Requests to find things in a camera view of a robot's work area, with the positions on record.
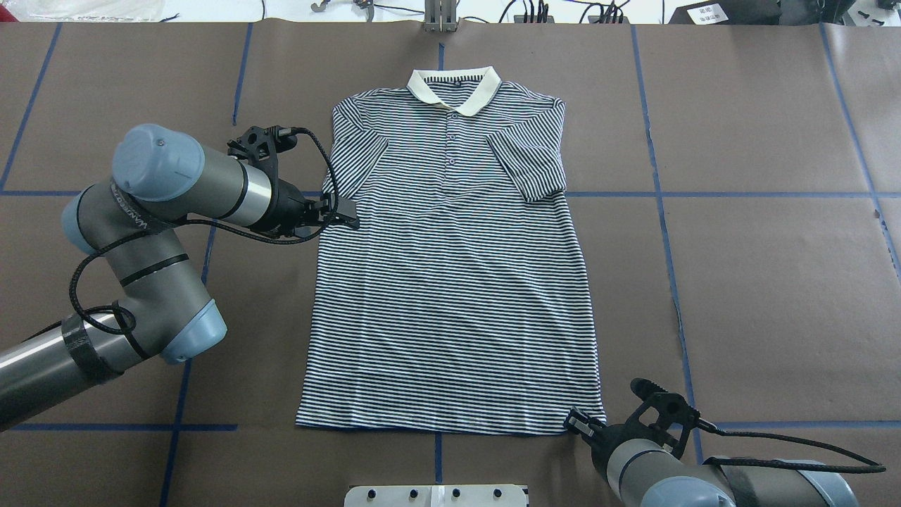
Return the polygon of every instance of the cable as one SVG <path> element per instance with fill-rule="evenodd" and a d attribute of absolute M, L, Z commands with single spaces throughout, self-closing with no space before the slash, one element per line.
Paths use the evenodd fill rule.
<path fill-rule="evenodd" d="M 507 7 L 504 7 L 504 11 L 501 13 L 501 19 L 497 20 L 498 23 L 504 22 L 504 16 L 506 16 L 507 11 L 509 11 L 510 7 L 512 7 L 513 4 L 515 4 L 515 3 L 516 3 L 516 0 L 510 0 L 510 3 L 507 4 Z"/>
<path fill-rule="evenodd" d="M 372 6 L 378 7 L 379 9 L 394 9 L 396 11 L 407 11 L 408 13 L 413 13 L 413 14 L 425 14 L 425 11 L 417 11 L 416 9 L 407 9 L 406 7 L 395 7 L 393 5 L 373 4 Z"/>
<path fill-rule="evenodd" d="M 832 444 L 817 442 L 816 440 L 808 440 L 806 438 L 789 437 L 787 435 L 779 435 L 776 433 L 759 433 L 756 431 L 724 431 L 716 427 L 715 424 L 708 421 L 698 421 L 698 428 L 720 437 L 746 437 L 746 438 L 769 438 L 772 440 L 780 440 L 783 442 L 791 442 L 793 444 L 801 444 L 804 446 L 818 447 L 838 453 L 842 456 L 849 457 L 855 461 L 866 464 L 865 466 L 832 466 L 832 465 L 810 465 L 806 463 L 787 463 L 778 460 L 754 459 L 748 457 L 740 458 L 719 458 L 709 457 L 704 462 L 705 465 L 718 466 L 759 466 L 764 468 L 782 468 L 785 470 L 810 470 L 813 472 L 833 472 L 836 474 L 878 474 L 885 472 L 886 468 L 880 463 L 871 459 L 853 453 L 847 449 L 843 449 Z"/>
<path fill-rule="evenodd" d="M 104 254 L 106 254 L 110 250 L 113 250 L 114 248 L 122 246 L 123 244 L 134 241 L 138 238 L 142 238 L 146 235 L 149 235 L 149 233 L 146 231 L 139 231 L 137 233 L 134 233 L 133 235 L 127 235 L 126 237 L 117 241 L 113 241 L 100 250 L 97 250 L 96 252 L 90 254 L 88 257 L 85 257 L 84 261 L 78 264 L 78 267 L 75 268 L 75 272 L 72 273 L 72 280 L 70 280 L 68 283 L 68 300 L 70 303 L 72 303 L 72 309 L 75 310 L 75 313 L 77 313 L 82 320 L 105 333 L 109 333 L 110 335 L 127 335 L 134 330 L 135 326 L 137 325 L 137 321 L 134 318 L 134 314 L 131 313 L 128 309 L 115 307 L 113 305 L 103 305 L 87 310 L 82 308 L 81 302 L 78 301 L 78 280 L 81 278 L 81 273 L 85 271 L 87 265 L 94 261 L 94 259 L 102 257 Z M 116 316 L 117 320 L 124 321 L 126 322 L 126 324 L 121 329 L 109 327 L 107 325 L 101 324 L 95 318 L 91 317 L 91 313 L 112 313 Z"/>
<path fill-rule="evenodd" d="M 266 237 L 264 235 L 257 235 L 257 234 L 249 233 L 247 231 L 243 231 L 243 230 L 235 228 L 235 227 L 226 226 L 224 224 L 220 224 L 219 222 L 214 222 L 212 220 L 206 220 L 206 219 L 201 219 L 201 218 L 180 220 L 180 221 L 176 222 L 176 224 L 174 224 L 174 225 L 175 226 L 189 226 L 189 225 L 199 224 L 199 225 L 205 225 L 205 226 L 210 226 L 210 227 L 216 227 L 217 229 L 222 229 L 224 231 L 227 231 L 227 232 L 230 232 L 230 233 L 242 236 L 242 237 L 246 237 L 246 238 L 252 239 L 254 241 L 267 243 L 267 244 L 300 244 L 300 243 L 305 243 L 307 241 L 310 241 L 311 239 L 314 239 L 319 234 L 321 234 L 322 231 L 328 225 L 330 225 L 332 223 L 335 216 L 338 214 L 338 203 L 339 203 L 338 177 L 335 175 L 335 169 L 332 166 L 332 160 L 329 158 L 328 154 L 325 152 L 325 149 L 323 148 L 322 143 L 320 143 L 319 139 L 316 138 L 316 134 L 313 134 L 313 132 L 311 132 L 308 129 L 305 129 L 304 127 L 291 127 L 290 132 L 291 132 L 290 135 L 303 134 L 303 135 L 306 135 L 307 137 L 309 137 L 313 141 L 313 143 L 316 145 L 316 149 L 318 149 L 319 153 L 323 156 L 323 160 L 325 161 L 325 166 L 328 168 L 329 179 L 332 182 L 332 193 L 334 195 L 334 201 L 331 203 L 332 210 L 329 211 L 325 215 L 325 217 L 323 217 L 323 222 L 319 226 L 318 229 L 313 231 L 308 236 L 298 237 L 297 239 L 291 239 L 291 240 L 278 240 L 278 239 Z M 75 312 L 78 314 L 78 316 L 82 320 L 84 320 L 91 326 L 96 327 L 97 329 L 100 329 L 101 331 L 103 331 L 105 333 L 109 333 L 111 335 L 127 335 L 128 333 L 131 333 L 135 329 L 135 327 L 137 326 L 137 319 L 135 318 L 134 314 L 131 313 L 128 309 L 124 309 L 122 307 L 114 306 L 114 305 L 103 305 L 103 306 L 99 306 L 99 307 L 84 309 L 81 306 L 81 302 L 78 300 L 78 281 L 81 279 L 81 275 L 85 271 L 85 268 L 92 261 L 94 261 L 98 257 L 102 257 L 104 254 L 106 254 L 107 252 L 110 252 L 114 248 L 118 248 L 119 246 L 122 246 L 123 244 L 129 243 L 136 239 L 140 239 L 147 235 L 150 235 L 150 233 L 148 233 L 146 231 L 139 231 L 132 235 L 127 235 L 126 237 L 116 240 L 116 241 L 108 244 L 107 246 L 101 248 L 100 250 L 90 254 L 88 257 L 85 257 L 85 259 L 81 263 L 78 264 L 78 267 L 75 269 L 75 272 L 72 273 L 72 279 L 69 281 L 69 284 L 68 284 L 68 300 L 72 304 L 72 308 L 75 310 Z M 115 327 L 109 327 L 104 324 L 101 324 L 95 318 L 91 317 L 90 314 L 92 314 L 92 313 L 113 314 L 116 317 L 116 320 L 118 322 L 123 323 L 123 326 L 121 328 L 117 329 Z M 59 324 L 54 324 L 53 326 L 46 327 L 42 331 L 39 331 L 36 335 L 33 335 L 32 337 L 38 336 L 42 333 L 46 333 L 47 331 L 50 331 L 51 329 L 55 328 L 58 325 Z"/>
<path fill-rule="evenodd" d="M 592 3 L 588 4 L 588 7 L 586 7 L 584 11 L 582 11 L 582 17 L 578 18 L 579 24 L 581 24 L 583 21 L 585 21 L 586 14 L 588 14 L 588 11 L 591 10 L 591 8 L 594 7 L 595 5 L 597 5 L 598 7 L 601 8 L 601 15 L 602 16 L 604 15 L 604 5 L 599 4 L 598 2 L 592 2 Z"/>

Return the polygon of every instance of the light blue cap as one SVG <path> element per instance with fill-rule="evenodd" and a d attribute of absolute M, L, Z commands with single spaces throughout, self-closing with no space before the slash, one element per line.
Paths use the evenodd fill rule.
<path fill-rule="evenodd" d="M 216 307 L 216 301 L 210 300 L 178 332 L 160 355 L 169 364 L 184 363 L 221 342 L 226 331 L 228 331 L 228 327 L 225 326 L 223 316 Z"/>
<path fill-rule="evenodd" d="M 204 150 L 190 135 L 141 124 L 125 135 L 113 155 L 116 185 L 138 199 L 174 199 L 194 186 L 204 170 Z"/>
<path fill-rule="evenodd" d="M 60 221 L 62 222 L 62 232 L 66 235 L 66 239 L 77 246 L 78 250 L 90 255 L 95 253 L 96 250 L 87 242 L 84 235 L 81 234 L 81 227 L 78 226 L 78 204 L 81 202 L 81 196 L 83 195 L 85 195 L 84 190 L 68 202 L 62 210 Z"/>
<path fill-rule="evenodd" d="M 641 507 L 735 507 L 735 502 L 707 481 L 677 475 L 651 486 Z"/>

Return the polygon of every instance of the shirt collar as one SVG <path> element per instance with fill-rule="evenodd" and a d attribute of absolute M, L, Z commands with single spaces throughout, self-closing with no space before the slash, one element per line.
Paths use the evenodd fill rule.
<path fill-rule="evenodd" d="M 481 80 L 476 86 L 476 90 L 466 99 L 460 107 L 448 106 L 441 100 L 435 92 L 429 88 L 425 82 L 427 78 L 441 78 L 452 80 L 453 78 L 474 78 L 479 77 Z M 484 67 L 482 69 L 462 69 L 462 70 L 414 70 L 410 76 L 406 87 L 413 95 L 426 104 L 441 104 L 448 109 L 453 109 L 464 116 L 475 116 L 482 110 L 482 107 L 488 105 L 494 98 L 497 89 L 501 86 L 501 78 L 495 72 L 494 67 Z"/>

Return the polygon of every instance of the blue tape line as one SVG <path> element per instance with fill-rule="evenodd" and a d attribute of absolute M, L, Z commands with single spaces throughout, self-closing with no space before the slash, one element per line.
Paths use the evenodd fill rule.
<path fill-rule="evenodd" d="M 238 86 L 234 89 L 232 125 L 238 124 L 238 106 L 241 105 L 241 89 L 244 86 L 244 70 L 247 68 L 247 53 L 250 52 L 251 35 L 253 35 L 253 23 L 247 23 L 247 34 L 244 35 L 244 53 L 241 55 L 241 70 L 238 71 Z"/>
<path fill-rule="evenodd" d="M 665 198 L 868 198 L 864 192 L 662 192 Z"/>
<path fill-rule="evenodd" d="M 237 424 L 183 424 L 180 431 L 237 431 Z"/>
<path fill-rule="evenodd" d="M 9 197 L 52 197 L 52 196 L 76 196 L 81 190 L 0 190 L 0 196 Z"/>
<path fill-rule="evenodd" d="M 717 422 L 719 429 L 901 429 L 901 420 L 777 420 Z"/>
<path fill-rule="evenodd" d="M 435 483 L 436 484 L 444 484 L 444 470 L 443 467 L 443 443 L 441 433 L 435 433 Z"/>
<path fill-rule="evenodd" d="M 178 405 L 175 412 L 175 424 L 172 425 L 172 437 L 169 440 L 168 457 L 166 458 L 166 472 L 163 475 L 163 487 L 159 492 L 159 507 L 166 507 L 168 503 L 169 487 L 172 485 L 172 473 L 175 471 L 175 457 L 178 452 L 178 437 L 181 433 L 181 416 L 185 409 L 187 396 L 187 380 L 191 375 L 191 360 L 185 361 L 185 369 L 181 374 L 181 388 L 178 390 Z"/>
<path fill-rule="evenodd" d="M 172 424 L 131 424 L 105 422 L 26 422 L 10 431 L 172 431 Z M 237 431 L 237 424 L 185 424 L 181 431 Z"/>
<path fill-rule="evenodd" d="M 107 424 L 78 422 L 31 422 L 24 423 L 11 431 L 171 431 L 171 424 Z"/>
<path fill-rule="evenodd" d="M 842 83 L 839 82 L 838 74 L 835 72 L 833 51 L 829 46 L 829 37 L 826 35 L 826 26 L 823 23 L 820 23 L 820 36 L 823 38 L 823 48 L 826 52 L 826 63 L 829 65 L 829 74 L 833 78 L 835 93 L 838 95 L 839 104 L 842 105 L 842 115 L 844 115 L 845 123 L 848 125 L 848 130 L 851 132 L 851 139 L 854 141 L 854 151 L 857 153 L 857 158 L 860 161 L 860 168 L 863 170 L 863 178 L 867 181 L 867 189 L 869 190 L 869 194 L 873 199 L 873 206 L 879 213 L 879 225 L 882 229 L 882 236 L 886 239 L 888 254 L 892 258 L 892 264 L 895 268 L 895 276 L 898 278 L 898 281 L 901 281 L 901 263 L 898 262 L 897 250 L 895 250 L 895 242 L 892 241 L 892 235 L 888 231 L 888 225 L 886 224 L 886 215 L 882 212 L 882 206 L 879 204 L 879 197 L 876 193 L 876 187 L 875 185 L 873 185 L 873 179 L 869 173 L 869 165 L 867 164 L 866 157 L 863 156 L 863 149 L 860 147 L 860 138 L 857 135 L 857 129 L 854 128 L 854 122 L 852 122 L 851 120 L 851 113 L 848 111 L 848 104 L 847 102 L 845 102 L 844 92 L 842 92 Z"/>
<path fill-rule="evenodd" d="M 210 256 L 213 252 L 213 242 L 216 238 L 215 227 L 210 227 L 210 234 L 206 238 L 206 251 L 204 253 L 204 268 L 201 271 L 200 280 L 206 285 L 206 277 L 210 272 Z M 181 375 L 181 387 L 178 389 L 178 404 L 175 409 L 175 423 L 172 425 L 172 438 L 169 441 L 169 452 L 166 459 L 166 473 L 163 475 L 163 486 L 159 492 L 159 507 L 166 507 L 168 503 L 169 487 L 172 485 L 172 473 L 175 470 L 175 458 L 178 452 L 178 436 L 182 431 L 181 420 L 185 413 L 185 399 L 187 398 L 187 384 L 191 376 L 191 364 L 193 360 L 185 361 L 185 370 Z"/>
<path fill-rule="evenodd" d="M 47 67 L 50 65 L 50 58 L 53 56 L 54 48 L 56 48 L 56 41 L 59 38 L 60 30 L 62 30 L 62 23 L 57 23 L 56 30 L 53 31 L 53 38 L 50 39 L 50 47 L 47 48 L 47 54 L 44 55 L 44 63 L 43 65 L 41 65 L 41 72 L 38 73 L 38 80 L 34 83 L 32 96 L 28 99 L 28 106 L 25 107 L 25 113 L 22 115 L 22 121 L 19 123 L 19 130 L 15 133 L 13 147 L 10 148 L 9 156 L 6 158 L 6 165 L 3 169 L 3 175 L 0 176 L 0 190 L 3 190 L 3 187 L 6 185 L 6 180 L 9 179 L 9 173 L 13 170 L 15 153 L 19 150 L 19 142 L 22 140 L 22 135 L 25 133 L 25 126 L 28 124 L 28 117 L 32 115 L 34 101 L 38 98 L 38 91 L 41 90 L 41 83 L 44 80 L 44 75 L 47 74 Z"/>
<path fill-rule="evenodd" d="M 667 273 L 669 274 L 669 291 L 672 294 L 673 305 L 676 307 L 678 320 L 678 340 L 682 347 L 682 373 L 685 375 L 685 390 L 688 403 L 695 406 L 695 387 L 691 381 L 691 365 L 688 362 L 688 345 L 685 340 L 685 327 L 682 322 L 682 307 L 679 305 L 678 285 L 676 284 L 676 269 L 673 267 L 672 250 L 669 247 L 669 230 L 667 229 L 666 211 L 663 209 L 663 190 L 660 186 L 660 172 L 657 166 L 657 152 L 654 149 L 654 141 L 651 138 L 651 116 L 648 113 L 648 97 L 644 89 L 644 76 L 642 75 L 642 56 L 638 49 L 638 33 L 635 25 L 632 28 L 632 47 L 635 56 L 635 72 L 638 77 L 638 93 L 642 99 L 642 115 L 644 116 L 644 132 L 648 138 L 648 156 L 651 158 L 653 168 L 654 190 L 657 198 L 657 213 L 660 216 L 660 232 L 663 235 L 663 251 L 667 259 Z M 695 458 L 700 464 L 704 461 L 704 451 L 701 448 L 701 438 L 695 431 Z"/>
<path fill-rule="evenodd" d="M 206 237 L 206 250 L 204 251 L 204 269 L 200 272 L 200 281 L 206 285 L 206 277 L 210 274 L 210 257 L 213 255 L 213 241 L 216 239 L 216 228 L 210 227 L 210 234 Z"/>
<path fill-rule="evenodd" d="M 568 198 L 653 198 L 657 197 L 657 192 L 570 192 L 567 191 Z"/>
<path fill-rule="evenodd" d="M 81 190 L 0 190 L 0 196 L 10 197 L 74 197 Z M 305 198 L 320 198 L 321 190 L 301 192 Z M 664 198 L 869 198 L 866 192 L 661 192 Z M 640 190 L 575 190 L 568 198 L 656 198 L 657 192 Z M 901 198 L 901 192 L 877 192 L 878 198 Z"/>

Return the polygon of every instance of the label sticker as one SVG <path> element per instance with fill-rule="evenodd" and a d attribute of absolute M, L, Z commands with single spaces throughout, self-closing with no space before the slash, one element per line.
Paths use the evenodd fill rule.
<path fill-rule="evenodd" d="M 714 24 L 723 21 L 729 21 L 729 16 L 723 12 L 723 8 L 719 4 L 704 5 L 688 9 L 688 15 L 695 24 Z"/>

